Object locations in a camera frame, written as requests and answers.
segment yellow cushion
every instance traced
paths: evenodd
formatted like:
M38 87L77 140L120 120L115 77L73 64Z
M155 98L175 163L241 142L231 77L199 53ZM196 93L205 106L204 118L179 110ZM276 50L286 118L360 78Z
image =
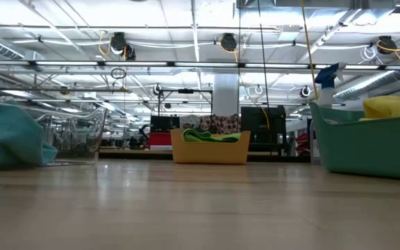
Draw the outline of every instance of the yellow cushion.
M373 97L363 102L365 119L400 117L400 97Z

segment blue spray bottle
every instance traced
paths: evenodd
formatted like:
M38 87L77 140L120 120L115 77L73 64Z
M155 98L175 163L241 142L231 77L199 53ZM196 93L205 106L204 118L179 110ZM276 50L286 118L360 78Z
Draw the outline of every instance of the blue spray bottle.
M347 64L345 62L339 62L331 65L330 67L321 69L315 79L316 83L322 85L322 90L320 91L317 105L325 108L333 107L333 96L336 93L334 79L338 77L339 80L344 81L342 69L344 69L346 66Z

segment teal bag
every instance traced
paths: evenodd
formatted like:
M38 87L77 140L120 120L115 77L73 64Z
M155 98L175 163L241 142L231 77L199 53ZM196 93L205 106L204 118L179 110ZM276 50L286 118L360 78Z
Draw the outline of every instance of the teal bag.
M26 111L0 106L0 169L46 165L57 153L43 143L43 128Z

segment clear plastic bin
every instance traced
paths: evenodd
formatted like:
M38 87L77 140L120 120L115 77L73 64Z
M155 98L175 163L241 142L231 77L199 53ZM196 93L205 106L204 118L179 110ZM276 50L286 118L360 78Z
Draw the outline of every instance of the clear plastic bin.
M43 141L58 150L55 162L50 165L94 164L98 161L107 114L105 108L71 114L6 102L0 102L0 105L25 110L44 128Z

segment basket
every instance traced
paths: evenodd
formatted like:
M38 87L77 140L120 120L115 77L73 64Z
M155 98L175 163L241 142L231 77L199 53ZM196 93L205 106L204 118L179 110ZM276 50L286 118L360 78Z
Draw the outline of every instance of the basket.
M316 103L310 107L321 163L328 171L400 178L400 117L359 122L365 116L362 111Z
M98 161L107 110L97 108L91 113L70 114L0 102L25 110L43 127L43 142L58 150L50 165L94 164Z
M172 156L175 163L242 165L247 162L250 135L242 132L237 142L185 142L182 130L173 129Z

